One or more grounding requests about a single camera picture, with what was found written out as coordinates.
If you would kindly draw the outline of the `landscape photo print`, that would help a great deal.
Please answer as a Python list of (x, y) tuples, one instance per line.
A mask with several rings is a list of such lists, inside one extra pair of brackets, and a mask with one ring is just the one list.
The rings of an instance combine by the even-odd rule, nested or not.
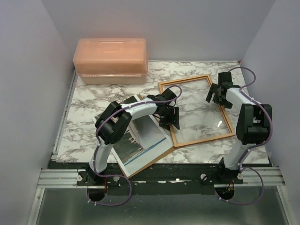
[(164, 128), (178, 122), (178, 107), (172, 106), (165, 95), (137, 95), (121, 103), (111, 102), (103, 113), (95, 116), (97, 147), (89, 162), (94, 173), (108, 171), (112, 154), (127, 178), (157, 162), (173, 147)]

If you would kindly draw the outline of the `orange wooden picture frame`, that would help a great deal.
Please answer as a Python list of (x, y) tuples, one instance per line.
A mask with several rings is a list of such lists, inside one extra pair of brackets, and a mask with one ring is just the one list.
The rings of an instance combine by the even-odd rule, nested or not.
[[(210, 75), (209, 74), (205, 74), (205, 75), (198, 75), (198, 76), (193, 76), (193, 77), (188, 77), (188, 78), (182, 78), (182, 79), (176, 79), (176, 80), (171, 80), (171, 81), (159, 82), (158, 83), (158, 87), (159, 87), (160, 93), (162, 93), (164, 86), (172, 86), (172, 85), (176, 85), (176, 84), (180, 84), (180, 83), (193, 82), (193, 81), (197, 81), (197, 80), (201, 80), (201, 79), (206, 79), (210, 87), (213, 85), (213, 81), (212, 81)], [(176, 134), (175, 134), (175, 131), (174, 131), (174, 128), (171, 125), (170, 126), (170, 132), (171, 132), (171, 136), (172, 136), (174, 147), (175, 148), (186, 147), (186, 146), (190, 146), (190, 145), (201, 144), (201, 143), (206, 143), (206, 142), (210, 142), (210, 141), (216, 141), (216, 140), (220, 140), (220, 139), (224, 139), (224, 138), (235, 136), (234, 128), (233, 128), (233, 126), (232, 126), (232, 124), (231, 124), (231, 122), (229, 120), (229, 117), (228, 117), (228, 115), (227, 115), (224, 107), (218, 106), (218, 108), (219, 108), (219, 110), (220, 110), (220, 112), (222, 114), (223, 121), (225, 122), (225, 124), (227, 126), (227, 129), (229, 131), (228, 134), (217, 135), (217, 136), (213, 136), (213, 137), (198, 139), (198, 140), (195, 140), (195, 141), (178, 143), (177, 142), (177, 138), (176, 138)]]

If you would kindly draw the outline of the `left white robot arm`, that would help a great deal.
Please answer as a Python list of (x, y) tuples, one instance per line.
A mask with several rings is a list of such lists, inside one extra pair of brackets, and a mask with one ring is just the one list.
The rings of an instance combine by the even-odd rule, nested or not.
[(148, 95), (143, 100), (130, 104), (111, 102), (96, 121), (96, 139), (98, 141), (89, 166), (88, 180), (93, 185), (103, 182), (103, 171), (113, 145), (122, 139), (130, 122), (144, 116), (157, 115), (159, 126), (169, 130), (170, 125), (179, 129), (179, 108), (170, 105), (179, 97), (169, 94)]

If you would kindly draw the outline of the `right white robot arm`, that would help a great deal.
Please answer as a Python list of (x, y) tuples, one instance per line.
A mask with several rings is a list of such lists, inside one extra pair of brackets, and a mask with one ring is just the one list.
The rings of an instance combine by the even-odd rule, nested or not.
[(234, 106), (240, 111), (236, 124), (238, 140), (223, 158), (225, 167), (215, 173), (217, 181), (225, 184), (233, 178), (231, 170), (238, 170), (252, 149), (270, 140), (273, 133), (272, 106), (254, 100), (240, 86), (230, 82), (212, 84), (206, 101), (228, 109)]

